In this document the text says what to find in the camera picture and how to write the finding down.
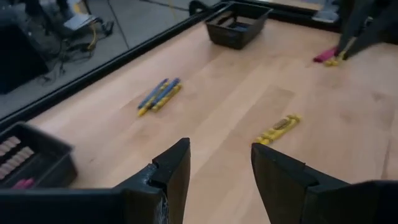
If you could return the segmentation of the white flat device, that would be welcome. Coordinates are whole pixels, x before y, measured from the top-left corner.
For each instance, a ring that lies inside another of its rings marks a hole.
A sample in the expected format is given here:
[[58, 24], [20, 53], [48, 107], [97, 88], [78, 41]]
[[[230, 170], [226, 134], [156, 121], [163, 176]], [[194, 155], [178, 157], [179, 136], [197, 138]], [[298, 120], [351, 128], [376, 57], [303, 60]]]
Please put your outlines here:
[[96, 16], [90, 14], [75, 14], [69, 20], [64, 22], [63, 25], [70, 30], [78, 30], [96, 19]]

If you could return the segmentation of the black slotted plastic basket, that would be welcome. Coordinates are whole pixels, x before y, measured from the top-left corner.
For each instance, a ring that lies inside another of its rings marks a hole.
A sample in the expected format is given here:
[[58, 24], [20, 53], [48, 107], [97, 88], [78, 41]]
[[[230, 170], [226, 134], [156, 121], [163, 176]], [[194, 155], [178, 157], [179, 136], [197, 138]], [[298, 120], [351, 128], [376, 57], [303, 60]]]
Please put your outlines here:
[[[205, 25], [214, 44], [241, 50], [260, 34], [272, 11], [272, 8], [265, 6], [230, 1], [212, 14], [205, 21]], [[233, 22], [250, 26], [246, 32], [240, 32], [229, 28]]]
[[21, 143], [0, 156], [0, 164], [26, 146], [35, 154], [0, 180], [0, 188], [12, 188], [19, 180], [29, 178], [35, 180], [32, 188], [66, 187], [77, 177], [72, 159], [73, 147], [69, 143], [23, 122], [0, 131], [0, 143], [11, 136], [19, 138]]

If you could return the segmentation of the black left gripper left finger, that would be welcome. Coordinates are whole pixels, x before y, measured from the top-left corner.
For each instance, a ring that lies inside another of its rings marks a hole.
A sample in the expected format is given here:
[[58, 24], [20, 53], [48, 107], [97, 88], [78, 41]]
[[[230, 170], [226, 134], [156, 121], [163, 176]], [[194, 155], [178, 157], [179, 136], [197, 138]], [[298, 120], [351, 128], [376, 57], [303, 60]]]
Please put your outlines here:
[[181, 138], [111, 188], [0, 190], [0, 224], [182, 224], [189, 181]]

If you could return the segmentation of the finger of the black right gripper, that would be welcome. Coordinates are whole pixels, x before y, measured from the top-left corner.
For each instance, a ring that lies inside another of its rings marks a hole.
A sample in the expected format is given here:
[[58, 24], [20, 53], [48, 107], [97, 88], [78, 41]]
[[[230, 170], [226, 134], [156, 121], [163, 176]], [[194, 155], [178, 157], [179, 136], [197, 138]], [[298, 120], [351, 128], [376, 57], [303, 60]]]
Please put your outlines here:
[[367, 17], [369, 9], [370, 0], [340, 0], [342, 30], [337, 45], [337, 55], [341, 55], [348, 46], [351, 38]]
[[345, 59], [379, 42], [398, 44], [398, 2], [370, 2], [367, 17], [345, 48]]

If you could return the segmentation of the yellow crayon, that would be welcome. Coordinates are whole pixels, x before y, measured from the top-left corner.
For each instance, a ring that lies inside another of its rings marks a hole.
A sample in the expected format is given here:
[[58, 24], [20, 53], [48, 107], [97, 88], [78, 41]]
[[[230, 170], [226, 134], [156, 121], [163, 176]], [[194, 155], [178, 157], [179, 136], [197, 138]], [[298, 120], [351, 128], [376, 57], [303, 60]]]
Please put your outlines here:
[[269, 145], [275, 140], [278, 140], [284, 134], [289, 132], [292, 128], [301, 122], [301, 117], [296, 114], [288, 114], [276, 122], [271, 128], [259, 135], [254, 142], [263, 145]]
[[151, 110], [158, 112], [173, 96], [175, 96], [182, 88], [182, 84], [175, 85], [163, 98], [161, 98]]
[[332, 56], [331, 58], [324, 61], [324, 66], [326, 67], [333, 67], [338, 66], [343, 60], [345, 56], [345, 51], [341, 51], [338, 55]]

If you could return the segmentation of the blue crayon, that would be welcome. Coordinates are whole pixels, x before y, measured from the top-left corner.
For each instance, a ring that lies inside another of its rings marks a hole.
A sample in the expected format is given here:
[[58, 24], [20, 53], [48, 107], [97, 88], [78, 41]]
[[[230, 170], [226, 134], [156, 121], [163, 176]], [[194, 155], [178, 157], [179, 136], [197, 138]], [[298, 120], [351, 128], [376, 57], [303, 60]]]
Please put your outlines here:
[[231, 25], [229, 25], [229, 28], [240, 32], [246, 32], [249, 26], [249, 24], [245, 24], [242, 22], [233, 22]]
[[168, 78], [162, 80], [137, 106], [138, 109], [141, 109], [149, 102], [149, 100], [160, 90], [160, 88], [168, 82]]
[[171, 94], [174, 88], [180, 83], [180, 78], [173, 79], [155, 98], [151, 103], [150, 109], [159, 109], [164, 103], [166, 98]]

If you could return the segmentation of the black floor equipment case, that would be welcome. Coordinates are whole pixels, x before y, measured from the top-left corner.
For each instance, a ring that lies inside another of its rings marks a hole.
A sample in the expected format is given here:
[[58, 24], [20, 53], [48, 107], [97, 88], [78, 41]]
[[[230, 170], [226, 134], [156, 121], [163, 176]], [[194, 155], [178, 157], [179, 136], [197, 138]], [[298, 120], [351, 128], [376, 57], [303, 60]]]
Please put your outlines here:
[[50, 71], [62, 40], [40, 0], [0, 0], [0, 94]]

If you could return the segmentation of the black aluminium table frame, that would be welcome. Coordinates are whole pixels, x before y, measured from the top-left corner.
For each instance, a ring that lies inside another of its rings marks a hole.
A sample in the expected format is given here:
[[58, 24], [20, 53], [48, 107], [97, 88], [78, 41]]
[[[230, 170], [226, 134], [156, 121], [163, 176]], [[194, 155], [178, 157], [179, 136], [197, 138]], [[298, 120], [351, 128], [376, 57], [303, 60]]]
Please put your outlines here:
[[141, 55], [147, 53], [148, 51], [154, 49], [155, 47], [163, 44], [169, 39], [179, 35], [183, 31], [191, 28], [197, 23], [204, 21], [209, 18], [210, 15], [220, 12], [231, 4], [251, 4], [256, 7], [269, 7], [272, 11], [269, 14], [270, 19], [275, 19], [282, 22], [293, 23], [301, 26], [307, 26], [311, 28], [327, 30], [331, 32], [339, 32], [341, 27], [341, 21], [337, 20], [334, 23], [320, 22], [312, 19], [312, 16], [317, 13], [314, 9], [306, 9], [297, 6], [287, 6], [283, 4], [277, 4], [273, 2], [264, 1], [250, 1], [250, 0], [222, 0], [215, 5], [206, 6], [202, 12], [194, 13], [188, 19], [172, 26], [171, 28], [151, 37], [145, 42], [139, 44], [138, 46], [127, 50], [126, 52], [112, 58], [110, 61], [105, 62], [98, 67], [84, 73], [82, 76], [67, 82], [60, 87], [50, 91], [23, 106], [21, 109], [7, 115], [5, 118], [0, 119], [0, 131], [6, 129], [12, 124], [18, 121], [27, 121], [34, 118], [50, 107], [60, 103], [69, 96], [74, 95], [80, 90], [86, 88], [93, 82], [107, 76], [116, 69], [122, 67], [123, 65], [135, 60]]

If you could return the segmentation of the blue crayons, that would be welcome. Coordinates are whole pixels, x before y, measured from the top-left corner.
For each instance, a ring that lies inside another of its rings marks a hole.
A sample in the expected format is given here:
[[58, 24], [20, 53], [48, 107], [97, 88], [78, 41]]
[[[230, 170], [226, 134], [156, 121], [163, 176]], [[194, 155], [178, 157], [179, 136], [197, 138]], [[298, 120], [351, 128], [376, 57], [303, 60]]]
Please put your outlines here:
[[144, 107], [139, 109], [138, 114], [137, 114], [138, 116], [143, 116], [150, 109], [151, 103], [156, 99], [157, 95], [160, 94], [167, 87], [168, 84], [169, 84], [168, 82], [166, 84], [164, 84], [160, 88], [160, 90], [149, 100], [149, 102], [146, 103], [146, 105]]

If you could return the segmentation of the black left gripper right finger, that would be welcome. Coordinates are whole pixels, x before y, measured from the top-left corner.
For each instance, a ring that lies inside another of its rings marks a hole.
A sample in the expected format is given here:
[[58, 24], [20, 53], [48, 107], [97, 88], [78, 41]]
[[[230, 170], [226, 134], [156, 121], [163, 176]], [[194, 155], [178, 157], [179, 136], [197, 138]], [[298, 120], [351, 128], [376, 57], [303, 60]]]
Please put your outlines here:
[[251, 164], [271, 224], [398, 224], [398, 180], [349, 184], [259, 143]]

